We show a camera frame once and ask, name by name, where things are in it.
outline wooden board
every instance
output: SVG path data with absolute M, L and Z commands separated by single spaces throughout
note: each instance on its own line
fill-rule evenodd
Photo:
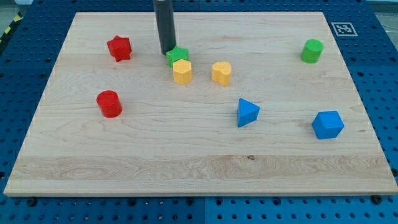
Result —
M 173 82 L 153 13 L 77 13 L 7 183 L 9 196 L 394 194 L 396 182 L 321 12 L 175 13 L 193 81 Z M 116 63 L 106 41 L 134 42 Z M 319 39 L 316 64 L 299 55 Z M 213 63 L 233 66 L 231 85 Z M 123 104 L 103 118 L 96 96 Z M 261 107 L 237 128 L 239 98 Z M 318 140 L 319 111 L 345 128 Z

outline blue workbench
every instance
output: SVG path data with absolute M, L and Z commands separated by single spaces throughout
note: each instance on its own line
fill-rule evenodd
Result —
M 398 52 L 364 0 L 180 0 L 175 11 L 323 11 L 398 174 Z M 152 0 L 35 0 L 0 57 L 0 190 L 76 12 Z M 8 198 L 0 223 L 398 223 L 395 197 Z

